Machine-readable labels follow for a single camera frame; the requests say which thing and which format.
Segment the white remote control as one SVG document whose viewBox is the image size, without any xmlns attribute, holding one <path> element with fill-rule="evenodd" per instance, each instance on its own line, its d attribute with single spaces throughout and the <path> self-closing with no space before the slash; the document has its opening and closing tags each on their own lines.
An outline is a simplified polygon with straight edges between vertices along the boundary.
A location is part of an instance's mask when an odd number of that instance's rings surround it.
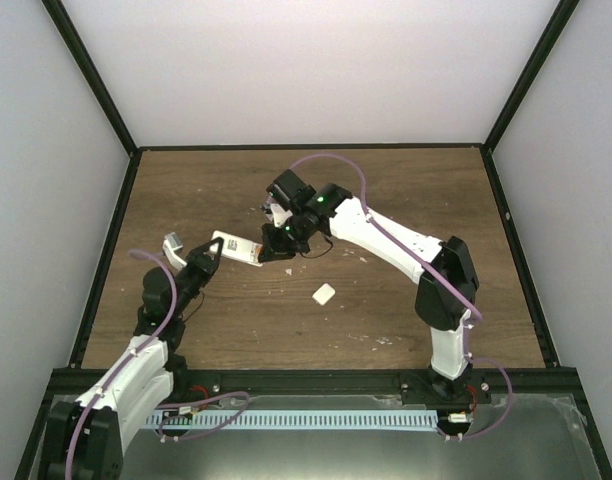
<svg viewBox="0 0 612 480">
<path fill-rule="evenodd" d="M 259 243 L 253 242 L 242 237 L 238 237 L 236 235 L 228 234 L 220 230 L 215 230 L 213 232 L 212 239 L 215 237 L 222 237 L 224 240 L 222 252 L 223 257 L 250 266 L 262 266 L 261 262 L 255 263 L 252 258 L 255 245 Z"/>
</svg>

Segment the white battery cover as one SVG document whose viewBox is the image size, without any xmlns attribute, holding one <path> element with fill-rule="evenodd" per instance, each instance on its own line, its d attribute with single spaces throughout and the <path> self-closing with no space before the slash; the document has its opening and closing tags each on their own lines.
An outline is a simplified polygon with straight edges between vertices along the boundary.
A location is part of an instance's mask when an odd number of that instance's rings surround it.
<svg viewBox="0 0 612 480">
<path fill-rule="evenodd" d="M 324 283 L 312 294 L 312 299 L 318 305 L 324 306 L 335 296 L 335 294 L 335 288 L 329 283 Z"/>
</svg>

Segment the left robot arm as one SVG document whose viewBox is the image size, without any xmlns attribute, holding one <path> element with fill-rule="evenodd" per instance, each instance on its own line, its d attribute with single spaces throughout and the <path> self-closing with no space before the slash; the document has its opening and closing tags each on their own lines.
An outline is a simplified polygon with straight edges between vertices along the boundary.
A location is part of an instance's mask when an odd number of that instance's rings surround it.
<svg viewBox="0 0 612 480">
<path fill-rule="evenodd" d="M 175 352 L 185 330 L 184 311 L 216 273 L 223 247 L 223 238 L 216 237 L 181 257 L 181 243 L 171 233 L 162 255 L 131 251 L 156 264 L 142 280 L 133 336 L 93 387 L 52 407 L 39 478 L 119 478 L 125 452 L 146 418 L 163 400 L 177 404 L 189 395 L 186 363 Z"/>
</svg>

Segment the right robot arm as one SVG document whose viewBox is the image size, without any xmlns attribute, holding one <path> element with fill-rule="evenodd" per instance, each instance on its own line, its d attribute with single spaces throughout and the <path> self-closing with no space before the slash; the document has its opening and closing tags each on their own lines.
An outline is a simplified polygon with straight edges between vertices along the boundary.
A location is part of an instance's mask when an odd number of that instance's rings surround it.
<svg viewBox="0 0 612 480">
<path fill-rule="evenodd" d="M 270 220 L 262 227 L 261 263 L 288 260 L 310 251 L 310 240 L 352 243 L 402 272 L 416 286 L 416 315 L 430 328 L 432 356 L 428 382 L 444 403 L 466 390 L 472 355 L 466 332 L 481 320 L 475 307 L 479 280 L 466 243 L 442 241 L 415 232 L 369 208 L 363 194 L 353 195 L 329 183 L 315 190 L 287 169 L 267 188 L 262 209 Z"/>
</svg>

